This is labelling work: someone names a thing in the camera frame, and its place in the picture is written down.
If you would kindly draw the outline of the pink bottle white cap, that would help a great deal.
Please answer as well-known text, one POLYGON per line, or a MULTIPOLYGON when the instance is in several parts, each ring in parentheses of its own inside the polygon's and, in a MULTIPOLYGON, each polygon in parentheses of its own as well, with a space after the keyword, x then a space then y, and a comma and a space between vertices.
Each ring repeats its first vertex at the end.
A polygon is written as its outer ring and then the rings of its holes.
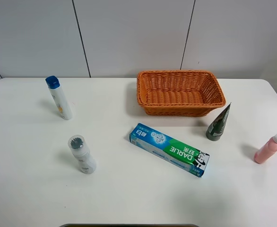
POLYGON ((254 155, 254 161, 263 164, 277 152, 277 134, 271 137, 254 155))

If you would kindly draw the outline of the white bottle blue cap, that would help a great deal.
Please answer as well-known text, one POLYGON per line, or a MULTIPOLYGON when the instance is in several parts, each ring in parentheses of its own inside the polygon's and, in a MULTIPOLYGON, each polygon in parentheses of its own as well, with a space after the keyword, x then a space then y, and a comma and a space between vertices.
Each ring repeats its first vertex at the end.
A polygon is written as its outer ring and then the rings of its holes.
POLYGON ((49 76, 45 81, 61 117, 65 120, 72 119, 73 113, 62 90, 59 79, 56 76, 49 76))

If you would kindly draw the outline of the blue green toothpaste box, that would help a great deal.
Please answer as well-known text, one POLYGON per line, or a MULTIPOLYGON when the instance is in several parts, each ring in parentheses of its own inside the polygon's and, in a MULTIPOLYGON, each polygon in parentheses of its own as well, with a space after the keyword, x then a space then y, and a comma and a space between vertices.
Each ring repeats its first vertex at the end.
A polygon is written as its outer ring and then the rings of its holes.
POLYGON ((195 175, 202 177, 210 155, 141 123, 130 133, 137 147, 195 175))

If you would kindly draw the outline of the white bottle clear cap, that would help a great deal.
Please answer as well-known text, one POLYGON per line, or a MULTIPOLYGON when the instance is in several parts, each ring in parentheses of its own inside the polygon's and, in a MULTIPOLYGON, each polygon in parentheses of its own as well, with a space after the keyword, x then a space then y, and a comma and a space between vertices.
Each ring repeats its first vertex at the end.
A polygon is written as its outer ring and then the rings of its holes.
POLYGON ((96 162, 90 154, 90 149, 81 135, 74 135, 68 141, 69 149, 79 163, 80 170, 92 174, 96 170, 96 162))

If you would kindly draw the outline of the orange woven basket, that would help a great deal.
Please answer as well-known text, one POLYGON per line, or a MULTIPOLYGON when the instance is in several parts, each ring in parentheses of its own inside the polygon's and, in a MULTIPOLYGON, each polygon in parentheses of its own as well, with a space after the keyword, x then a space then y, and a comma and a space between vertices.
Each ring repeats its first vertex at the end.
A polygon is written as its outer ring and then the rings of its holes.
POLYGON ((210 71, 147 70, 137 76, 137 102, 148 115, 203 117, 226 99, 210 71))

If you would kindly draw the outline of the dark grey cosmetic tube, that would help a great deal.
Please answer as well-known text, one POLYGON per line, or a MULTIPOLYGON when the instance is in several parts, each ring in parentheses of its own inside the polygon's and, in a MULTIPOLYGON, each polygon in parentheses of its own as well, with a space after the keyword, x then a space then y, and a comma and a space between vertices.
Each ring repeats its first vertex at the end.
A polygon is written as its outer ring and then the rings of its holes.
POLYGON ((231 103, 219 114, 219 116, 209 125, 206 137, 211 141, 218 141, 223 135, 231 103))

